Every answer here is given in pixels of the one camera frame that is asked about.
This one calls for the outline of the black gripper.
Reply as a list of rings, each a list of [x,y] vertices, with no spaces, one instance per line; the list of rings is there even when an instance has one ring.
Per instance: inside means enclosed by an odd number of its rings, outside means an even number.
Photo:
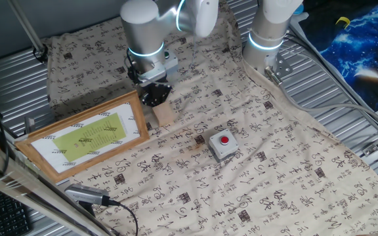
[[[170,94],[171,85],[166,79],[153,81],[142,88],[144,94],[140,97],[145,106],[155,107],[164,103]]]

